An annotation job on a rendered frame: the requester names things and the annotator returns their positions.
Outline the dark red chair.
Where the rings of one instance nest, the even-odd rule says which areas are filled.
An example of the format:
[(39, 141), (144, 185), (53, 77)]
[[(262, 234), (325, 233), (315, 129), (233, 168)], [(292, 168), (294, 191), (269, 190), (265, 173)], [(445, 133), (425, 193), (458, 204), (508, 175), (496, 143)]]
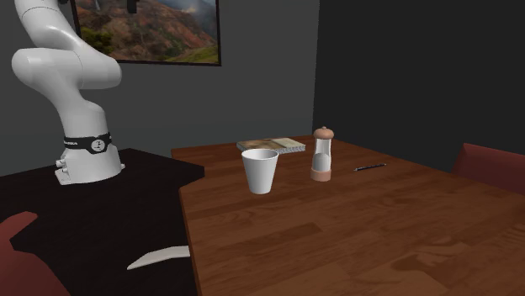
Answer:
[(0, 223), (0, 296), (71, 296), (35, 254), (12, 246), (10, 240), (37, 218), (24, 211)]
[(525, 195), (525, 155), (463, 143), (451, 173)]

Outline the framed landscape wall picture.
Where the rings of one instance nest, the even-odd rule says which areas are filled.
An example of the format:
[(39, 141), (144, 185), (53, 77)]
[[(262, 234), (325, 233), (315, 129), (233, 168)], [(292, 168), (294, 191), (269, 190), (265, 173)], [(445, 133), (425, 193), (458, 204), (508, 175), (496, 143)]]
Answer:
[(219, 0), (70, 0), (77, 34), (122, 63), (219, 66)]

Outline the flat book with beige cover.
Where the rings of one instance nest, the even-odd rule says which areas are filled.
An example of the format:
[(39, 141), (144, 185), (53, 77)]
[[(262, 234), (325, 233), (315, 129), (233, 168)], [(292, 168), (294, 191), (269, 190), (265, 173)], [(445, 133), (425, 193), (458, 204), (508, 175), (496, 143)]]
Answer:
[(305, 151), (305, 144), (290, 138), (239, 141), (236, 143), (236, 147), (240, 151), (246, 151), (250, 149), (269, 149), (277, 151), (279, 154)]

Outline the white tapered cup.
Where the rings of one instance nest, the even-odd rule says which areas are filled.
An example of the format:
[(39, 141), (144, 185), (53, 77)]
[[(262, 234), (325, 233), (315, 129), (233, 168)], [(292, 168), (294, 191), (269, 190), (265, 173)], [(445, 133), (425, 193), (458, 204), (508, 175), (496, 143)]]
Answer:
[(270, 149), (250, 149), (241, 153), (252, 193), (266, 194), (271, 191), (279, 153)]

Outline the black robot stand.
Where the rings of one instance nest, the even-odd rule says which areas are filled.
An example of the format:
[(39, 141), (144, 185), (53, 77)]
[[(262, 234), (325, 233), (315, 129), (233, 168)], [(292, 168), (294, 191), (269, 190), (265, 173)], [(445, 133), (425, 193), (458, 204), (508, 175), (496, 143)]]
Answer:
[(99, 182), (62, 185), (53, 166), (0, 177), (0, 223), (38, 215), (13, 248), (35, 254), (71, 296), (199, 296), (190, 258), (134, 262), (188, 244), (179, 191), (203, 167), (133, 149), (119, 155), (124, 170)]

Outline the brown wooden table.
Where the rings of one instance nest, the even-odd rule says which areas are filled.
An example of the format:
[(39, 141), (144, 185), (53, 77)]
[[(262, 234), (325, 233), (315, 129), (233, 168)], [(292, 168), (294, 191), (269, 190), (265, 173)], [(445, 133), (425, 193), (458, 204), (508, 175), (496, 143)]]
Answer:
[(233, 144), (172, 151), (205, 170), (181, 190), (202, 296), (525, 296), (525, 196), (340, 140), (316, 182), (303, 142), (264, 195)]

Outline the clear grinder with wooden ends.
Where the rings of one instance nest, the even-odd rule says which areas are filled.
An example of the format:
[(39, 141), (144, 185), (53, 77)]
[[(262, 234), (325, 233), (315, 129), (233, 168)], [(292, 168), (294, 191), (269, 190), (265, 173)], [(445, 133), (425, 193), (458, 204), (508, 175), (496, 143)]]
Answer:
[(316, 142), (310, 178), (317, 182), (328, 182), (331, 180), (331, 141), (334, 133), (326, 126), (316, 129), (313, 134)]

